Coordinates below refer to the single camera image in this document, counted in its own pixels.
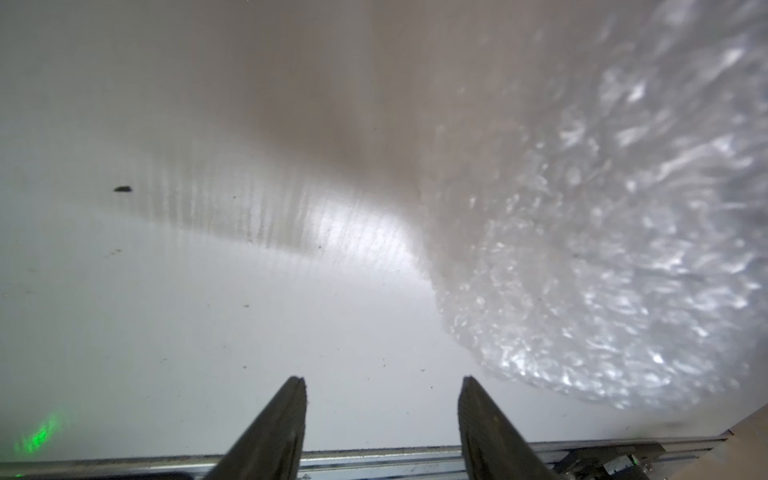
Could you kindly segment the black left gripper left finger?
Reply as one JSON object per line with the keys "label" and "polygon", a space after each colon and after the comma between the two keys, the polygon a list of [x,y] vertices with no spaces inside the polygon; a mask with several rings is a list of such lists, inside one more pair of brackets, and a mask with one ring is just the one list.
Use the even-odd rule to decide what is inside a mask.
{"label": "black left gripper left finger", "polygon": [[295,479],[303,449],[306,411],[306,382],[292,376],[206,477]]}

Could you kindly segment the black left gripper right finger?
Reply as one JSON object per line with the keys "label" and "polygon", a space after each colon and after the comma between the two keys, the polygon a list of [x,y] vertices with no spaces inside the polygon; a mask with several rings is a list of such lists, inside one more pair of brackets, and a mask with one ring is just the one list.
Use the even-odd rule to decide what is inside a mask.
{"label": "black left gripper right finger", "polygon": [[458,400],[462,457],[469,479],[557,479],[482,385],[463,379]]}

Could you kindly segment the clear bubble wrap sheet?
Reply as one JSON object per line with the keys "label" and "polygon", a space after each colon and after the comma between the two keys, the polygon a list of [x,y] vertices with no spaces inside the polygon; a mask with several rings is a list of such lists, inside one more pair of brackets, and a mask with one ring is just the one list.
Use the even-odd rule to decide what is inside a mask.
{"label": "clear bubble wrap sheet", "polygon": [[767,339],[767,5],[461,1],[424,34],[448,330],[618,408],[737,389]]}

